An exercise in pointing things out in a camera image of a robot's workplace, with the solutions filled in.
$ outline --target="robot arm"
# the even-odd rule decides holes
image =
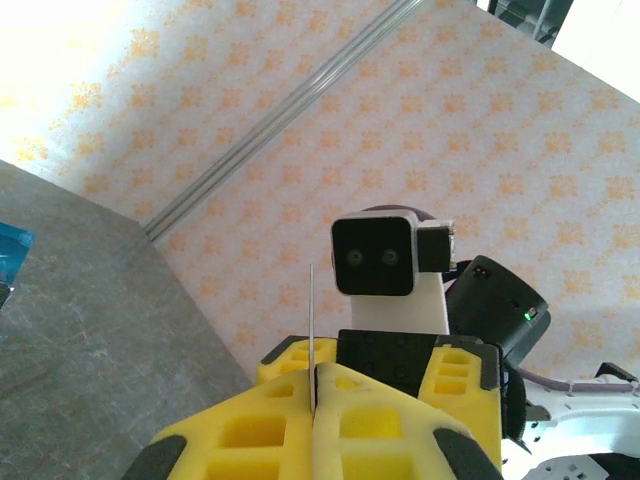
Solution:
[[[549,326],[546,302],[483,256],[445,295],[453,223],[425,215],[338,219],[335,279],[353,329],[287,338],[256,387],[165,429],[124,478],[519,480],[559,456],[640,456],[637,382],[523,371],[523,386],[517,366]]]

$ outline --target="black rubber corner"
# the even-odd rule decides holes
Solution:
[[[187,446],[187,439],[171,435],[145,447],[133,461],[122,480],[167,480]]]
[[[284,353],[284,351],[289,348],[293,343],[298,342],[300,340],[306,340],[309,337],[305,337],[302,335],[289,335],[287,338],[285,338],[282,342],[280,342],[278,345],[276,345],[276,347],[271,350],[269,353],[267,353],[264,358],[262,360],[260,360],[260,363],[262,365],[269,365],[273,362],[275,362],[278,357],[280,355],[282,355]]]
[[[630,374],[613,362],[603,362],[598,369],[598,373],[596,373],[596,378],[598,378],[600,375],[613,375],[620,380],[624,380],[625,382],[638,381],[638,377]]]
[[[504,480],[474,439],[449,428],[438,428],[433,436],[457,480]]]
[[[503,417],[502,433],[503,437],[517,441],[522,438],[527,422],[527,391],[518,370],[509,362],[505,362],[504,367],[509,379],[504,397],[506,418]]]
[[[471,353],[482,360],[482,370],[480,371],[480,388],[483,390],[494,390],[500,387],[500,349],[495,345],[482,343],[476,337],[446,336],[438,337],[436,347],[451,345]]]

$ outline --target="orange floral wallpaper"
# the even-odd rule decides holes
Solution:
[[[404,203],[457,220],[553,314],[527,360],[559,377],[640,371],[640,107],[464,1],[425,1],[184,219],[160,249],[241,364],[349,325],[332,277],[340,214]]]
[[[146,223],[389,3],[16,4],[0,158]]]

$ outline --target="cable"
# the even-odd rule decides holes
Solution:
[[[537,385],[546,387],[549,390],[557,392],[577,392],[577,393],[631,393],[638,390],[638,385],[630,383],[573,383],[552,380],[533,372],[529,372],[523,368],[519,368],[518,372],[522,378],[529,380]]]

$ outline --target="yellow foam block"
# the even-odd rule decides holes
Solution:
[[[294,371],[176,423],[187,445],[169,480],[310,480],[309,373]]]
[[[456,480],[433,436],[442,411],[335,363],[317,367],[314,480]]]
[[[433,349],[418,399],[464,423],[491,462],[502,468],[500,387],[483,390],[482,359],[450,345]]]
[[[335,338],[314,339],[314,363],[335,362],[338,341]],[[283,373],[309,369],[309,339],[289,345],[274,361],[259,364],[256,369],[256,385],[268,382]]]

